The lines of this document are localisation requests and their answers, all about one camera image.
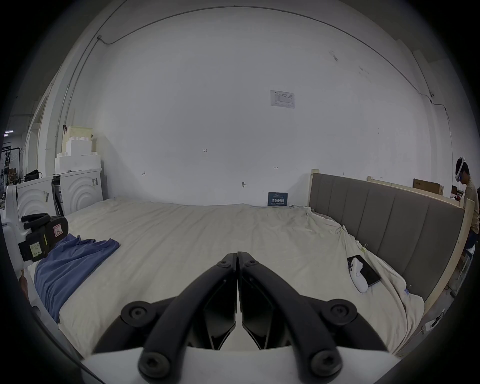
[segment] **blue cloth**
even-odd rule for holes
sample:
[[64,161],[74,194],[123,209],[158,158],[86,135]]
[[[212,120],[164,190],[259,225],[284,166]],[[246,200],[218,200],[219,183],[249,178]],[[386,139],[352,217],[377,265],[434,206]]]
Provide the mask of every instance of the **blue cloth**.
[[119,247],[112,239],[97,242],[68,234],[40,260],[35,270],[35,288],[57,323],[60,308],[72,293]]

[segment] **person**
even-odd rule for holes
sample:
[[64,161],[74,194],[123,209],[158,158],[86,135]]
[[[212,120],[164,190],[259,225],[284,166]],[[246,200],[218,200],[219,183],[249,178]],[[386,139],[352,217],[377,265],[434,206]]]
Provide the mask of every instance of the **person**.
[[470,176],[470,170],[468,169],[468,164],[463,158],[460,158],[456,162],[455,173],[457,175],[457,180],[463,185],[466,185],[465,189],[465,198],[473,200],[475,203],[472,225],[470,227],[470,232],[468,233],[467,243],[465,244],[464,250],[472,248],[478,238],[479,238],[479,226],[480,226],[480,215],[479,215],[479,194],[477,188],[473,184],[472,177]]

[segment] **white styrofoam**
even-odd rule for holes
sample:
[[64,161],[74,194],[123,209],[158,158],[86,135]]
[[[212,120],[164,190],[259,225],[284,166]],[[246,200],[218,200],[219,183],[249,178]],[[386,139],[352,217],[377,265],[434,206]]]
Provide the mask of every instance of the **white styrofoam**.
[[68,156],[84,156],[92,154],[92,142],[87,137],[71,137],[67,141]]
[[55,159],[55,174],[100,168],[100,155],[58,156]]
[[57,215],[52,180],[52,176],[44,177],[37,180],[27,181],[16,186],[18,217],[35,213],[48,213],[50,216]]
[[100,171],[101,169],[95,169],[71,172],[60,176],[62,206],[65,216],[103,200]]

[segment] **mattress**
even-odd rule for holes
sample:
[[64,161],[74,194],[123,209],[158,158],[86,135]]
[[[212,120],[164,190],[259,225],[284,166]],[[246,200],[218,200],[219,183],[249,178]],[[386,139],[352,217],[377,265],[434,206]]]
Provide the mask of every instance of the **mattress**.
[[[124,305],[177,296],[226,254],[239,251],[250,253],[301,295],[351,301],[392,353],[423,316],[422,298],[408,293],[397,272],[345,228],[307,207],[188,206],[117,198],[67,219],[75,236],[120,242],[60,310],[60,330],[84,357]],[[347,258],[357,254],[382,278],[364,294],[348,271]]]

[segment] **gray headboard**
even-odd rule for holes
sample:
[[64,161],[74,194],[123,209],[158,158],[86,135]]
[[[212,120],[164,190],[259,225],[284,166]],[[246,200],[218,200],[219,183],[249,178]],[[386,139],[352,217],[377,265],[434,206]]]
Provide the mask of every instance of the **gray headboard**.
[[439,282],[459,238],[464,209],[368,181],[313,174],[309,206],[344,225],[424,300]]

